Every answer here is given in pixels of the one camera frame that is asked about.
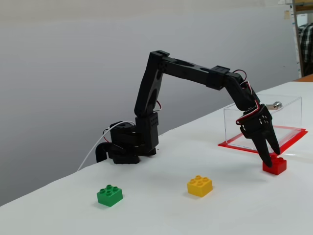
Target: yellow lego brick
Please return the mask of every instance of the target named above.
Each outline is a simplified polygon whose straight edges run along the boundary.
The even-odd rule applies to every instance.
[[[202,178],[200,175],[197,175],[195,179],[191,179],[187,183],[188,193],[204,197],[210,191],[213,190],[212,180],[208,179],[207,177]]]

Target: plaid shirt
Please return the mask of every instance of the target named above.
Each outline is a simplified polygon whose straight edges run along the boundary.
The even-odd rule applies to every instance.
[[[299,29],[300,48],[303,62],[313,62],[313,23],[304,24]]]

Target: gray wall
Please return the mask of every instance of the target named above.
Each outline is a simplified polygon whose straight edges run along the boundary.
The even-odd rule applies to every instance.
[[[73,173],[103,129],[134,120],[152,50],[244,69],[256,91],[296,79],[288,6],[249,2],[259,7],[215,10],[185,1],[177,12],[62,21],[43,14],[26,23],[8,14],[0,25],[0,205]],[[232,102],[225,91],[170,76],[159,100],[160,133]],[[94,154],[86,165],[93,163]]]

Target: black robotic arm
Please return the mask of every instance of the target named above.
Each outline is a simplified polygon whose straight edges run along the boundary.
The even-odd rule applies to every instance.
[[[250,84],[230,69],[216,66],[212,69],[169,57],[164,51],[150,53],[147,68],[141,81],[136,105],[136,126],[121,124],[111,130],[112,143],[101,143],[96,149],[97,162],[106,159],[106,152],[117,164],[135,164],[139,156],[156,154],[158,145],[158,116],[153,109],[161,87],[163,74],[187,79],[215,90],[226,88],[244,115],[237,120],[247,139],[252,139],[263,162],[272,166],[266,140],[276,154],[279,144],[271,123],[272,116]]]

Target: acrylic box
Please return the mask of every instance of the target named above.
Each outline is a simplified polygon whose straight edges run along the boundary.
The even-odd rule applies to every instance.
[[[258,97],[261,104],[272,105],[277,101],[282,103],[278,110],[269,110],[281,152],[307,133],[301,128],[301,97],[265,94],[258,94]],[[239,129],[240,126],[236,124],[236,120],[242,115],[243,112],[235,104],[224,108],[225,142],[219,145],[257,153],[252,140],[246,139]],[[269,144],[268,149],[271,155],[276,156]]]

